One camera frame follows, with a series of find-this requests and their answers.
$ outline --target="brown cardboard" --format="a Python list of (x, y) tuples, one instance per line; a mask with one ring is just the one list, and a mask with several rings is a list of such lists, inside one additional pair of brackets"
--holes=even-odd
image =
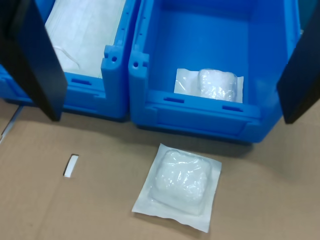
[(6, 103), (0, 98), (0, 134), (3, 133), (10, 119), (14, 115), (18, 108), (18, 105)]
[[(320, 239), (320, 126), (281, 120), (260, 144), (236, 145), (24, 107), (0, 145), (4, 240)], [(208, 234), (131, 213), (159, 144), (222, 162)], [(71, 178), (63, 173), (79, 158)]]

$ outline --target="blue plastic bin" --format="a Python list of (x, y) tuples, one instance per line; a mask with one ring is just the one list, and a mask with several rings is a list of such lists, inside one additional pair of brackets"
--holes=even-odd
[[(36, 0), (36, 3), (45, 22), (55, 0)], [(114, 45), (105, 47), (101, 59), (102, 78), (65, 73), (68, 82), (65, 111), (114, 119), (123, 119), (129, 112), (128, 62), (140, 3), (141, 0), (126, 0)], [(0, 98), (32, 104), (1, 65)]]
[[(296, 0), (142, 0), (129, 60), (138, 126), (257, 143), (282, 116), (276, 84), (300, 37)], [(175, 94), (177, 69), (244, 76), (243, 104)]]

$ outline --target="black panel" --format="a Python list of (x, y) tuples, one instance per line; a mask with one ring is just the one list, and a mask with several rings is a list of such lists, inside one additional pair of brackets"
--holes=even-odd
[(0, 3), (0, 63), (50, 119), (60, 120), (67, 80), (34, 0)]
[(320, 98), (320, 5), (277, 84), (284, 120), (294, 123)]

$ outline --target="white packet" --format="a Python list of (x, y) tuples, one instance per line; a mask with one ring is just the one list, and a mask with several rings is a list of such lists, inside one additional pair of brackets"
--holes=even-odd
[(126, 0), (56, 0), (45, 28), (63, 71), (102, 78)]
[(161, 144), (132, 212), (208, 233), (221, 167), (219, 161)]
[(243, 103), (244, 77), (215, 69), (176, 72), (175, 94)]

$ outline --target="clear plastic bag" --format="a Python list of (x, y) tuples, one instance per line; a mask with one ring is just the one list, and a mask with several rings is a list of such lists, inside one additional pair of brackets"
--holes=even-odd
[(201, 97), (235, 102), (238, 78), (232, 72), (203, 69), (198, 74)]
[(208, 233), (221, 162), (160, 145), (132, 211)]
[(174, 86), (175, 94), (243, 103), (244, 77), (215, 69), (189, 71), (179, 68)]
[(169, 150), (162, 158), (150, 194), (163, 204), (200, 215), (210, 168), (201, 157)]

